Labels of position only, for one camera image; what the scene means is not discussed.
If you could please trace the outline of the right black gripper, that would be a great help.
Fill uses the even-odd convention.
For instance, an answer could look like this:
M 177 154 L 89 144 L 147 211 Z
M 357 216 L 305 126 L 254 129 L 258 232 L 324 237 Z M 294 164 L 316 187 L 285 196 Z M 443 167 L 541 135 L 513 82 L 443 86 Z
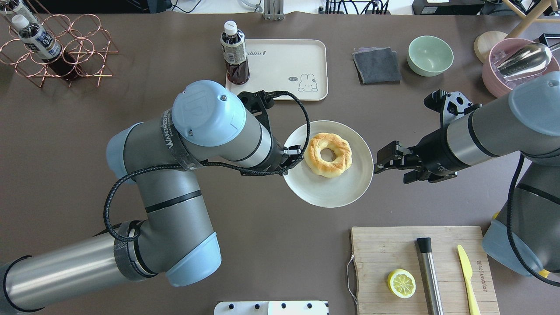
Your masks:
M 418 144 L 407 148 L 399 141 L 392 141 L 378 150 L 374 174 L 386 170 L 410 170 L 403 175 L 403 183 L 428 181 L 436 183 L 456 177 L 457 171 L 466 169 L 451 151 L 447 140 L 450 124 L 482 107 L 473 103 L 461 92 L 436 90 L 426 96 L 424 105 L 440 114 L 441 127 L 424 136 Z

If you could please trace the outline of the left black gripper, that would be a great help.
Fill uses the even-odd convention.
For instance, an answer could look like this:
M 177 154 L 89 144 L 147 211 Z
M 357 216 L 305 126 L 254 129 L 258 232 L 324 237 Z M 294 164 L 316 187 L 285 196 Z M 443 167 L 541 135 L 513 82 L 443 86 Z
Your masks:
M 266 92 L 241 92 L 238 94 L 245 108 L 261 124 L 259 145 L 251 155 L 238 161 L 238 166 L 259 172 L 272 172 L 284 168 L 293 169 L 304 158 L 298 156 L 302 147 L 286 147 L 272 135 L 267 109 L 274 105 L 272 98 L 266 98 Z

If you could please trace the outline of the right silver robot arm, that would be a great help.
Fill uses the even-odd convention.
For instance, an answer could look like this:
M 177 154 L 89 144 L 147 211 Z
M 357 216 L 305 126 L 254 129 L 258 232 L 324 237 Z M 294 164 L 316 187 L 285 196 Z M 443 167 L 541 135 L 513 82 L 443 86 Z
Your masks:
M 380 149 L 374 173 L 406 170 L 405 184 L 436 183 L 518 152 L 506 203 L 482 246 L 512 271 L 558 286 L 544 273 L 560 269 L 559 80 L 557 71 L 544 74 L 486 105 L 460 92 L 432 92 L 424 105 L 440 114 L 440 127 L 415 146 L 393 141 Z

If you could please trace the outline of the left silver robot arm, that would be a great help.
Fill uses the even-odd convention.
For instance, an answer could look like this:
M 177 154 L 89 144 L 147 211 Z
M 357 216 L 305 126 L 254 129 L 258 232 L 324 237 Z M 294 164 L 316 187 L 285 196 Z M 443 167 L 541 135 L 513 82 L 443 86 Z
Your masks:
M 195 175 L 225 167 L 285 175 L 308 145 L 282 146 L 267 110 L 288 91 L 235 95 L 212 80 L 191 83 L 159 119 L 116 134 L 106 158 L 118 178 L 103 207 L 105 230 L 74 245 L 1 267 L 1 313 L 52 303 L 164 273 L 172 286 L 208 277 L 221 263 L 217 234 Z

